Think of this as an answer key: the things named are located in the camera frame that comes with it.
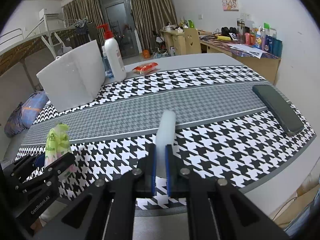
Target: green plastic bag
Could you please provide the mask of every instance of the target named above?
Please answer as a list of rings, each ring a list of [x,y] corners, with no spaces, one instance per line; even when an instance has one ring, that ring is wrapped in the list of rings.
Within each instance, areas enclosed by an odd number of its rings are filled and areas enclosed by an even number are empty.
[[[47,135],[47,142],[45,144],[44,167],[53,163],[65,153],[72,153],[69,135],[67,134],[68,130],[69,126],[63,123],[57,124],[54,128],[50,129]],[[59,175],[59,179],[62,180],[67,178],[74,171],[75,167],[74,165],[71,165]]]

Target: wooden desk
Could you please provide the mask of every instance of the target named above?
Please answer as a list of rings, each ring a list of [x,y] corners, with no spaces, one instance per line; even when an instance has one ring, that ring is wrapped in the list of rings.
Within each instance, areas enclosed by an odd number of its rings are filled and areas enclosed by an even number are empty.
[[[240,53],[234,49],[230,49],[228,42],[214,41],[214,40],[200,40],[201,47],[205,46],[207,53],[224,53],[234,59],[240,61],[244,65],[258,72],[261,76],[267,79],[272,84],[276,84],[276,75],[281,58],[273,56],[269,53],[264,53],[260,59],[253,56],[247,56],[246,53]]]
[[[164,36],[165,46],[170,51],[170,47],[174,47],[176,55],[186,54],[186,42],[184,39],[184,33],[178,33],[178,31],[163,31],[160,30]]]

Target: glass door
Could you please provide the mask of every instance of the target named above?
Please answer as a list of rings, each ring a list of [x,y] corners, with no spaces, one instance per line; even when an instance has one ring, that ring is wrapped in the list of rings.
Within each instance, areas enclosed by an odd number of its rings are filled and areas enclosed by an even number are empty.
[[[119,44],[122,58],[139,54],[130,0],[100,0],[101,11]]]

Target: paper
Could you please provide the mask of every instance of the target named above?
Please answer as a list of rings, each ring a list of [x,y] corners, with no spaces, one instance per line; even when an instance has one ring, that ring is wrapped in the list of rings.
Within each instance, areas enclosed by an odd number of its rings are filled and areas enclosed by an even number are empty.
[[[265,51],[253,47],[249,47],[243,44],[229,44],[231,49],[237,49],[240,51],[244,51],[254,57],[261,58],[262,53],[266,53]]]
[[[237,41],[237,40],[238,40],[237,34],[229,33],[229,35],[230,35],[230,37],[231,37],[231,39],[232,39],[233,41]]]

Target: white wall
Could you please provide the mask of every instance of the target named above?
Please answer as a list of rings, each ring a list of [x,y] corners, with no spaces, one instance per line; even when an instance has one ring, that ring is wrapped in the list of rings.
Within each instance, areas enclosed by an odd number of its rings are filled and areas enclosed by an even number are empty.
[[[221,0],[173,0],[177,19],[194,21],[196,28],[215,31],[236,27],[241,12],[259,26],[268,22],[283,41],[277,87],[300,109],[320,136],[320,33],[299,0],[239,0],[239,11],[223,11]],[[314,142],[320,149],[320,138]],[[320,163],[314,171],[317,180]]]
[[[61,2],[60,1],[47,1],[47,0],[37,0],[37,1],[23,1],[17,7],[15,12],[12,14],[4,29],[2,30],[1,35],[17,29],[21,28],[23,31],[23,36],[26,37],[34,27],[39,23],[39,11],[42,8],[46,8],[48,13],[60,13],[59,18],[63,19]],[[48,21],[48,27],[51,30],[64,28],[63,22],[54,19]],[[44,23],[40,25],[40,31],[44,32]],[[39,29],[36,28],[36,34],[39,34]],[[7,40],[10,37],[16,36],[20,34],[20,31],[15,31],[14,33],[10,33],[3,38],[0,39],[0,43],[4,40]],[[17,41],[22,40],[22,36],[16,37],[2,45],[0,45],[0,51],[7,48],[8,46],[16,43]]]

